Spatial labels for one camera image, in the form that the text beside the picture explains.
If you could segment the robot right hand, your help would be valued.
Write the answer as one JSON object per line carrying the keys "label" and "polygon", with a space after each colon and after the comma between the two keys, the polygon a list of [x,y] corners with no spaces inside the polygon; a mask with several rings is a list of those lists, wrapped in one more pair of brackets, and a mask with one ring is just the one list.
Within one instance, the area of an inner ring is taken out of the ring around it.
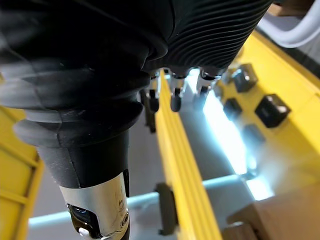
{"label": "robot right hand", "polygon": [[269,0],[3,0],[3,106],[22,109],[16,135],[36,147],[75,230],[130,236],[129,128],[151,75],[192,67],[220,75]]}

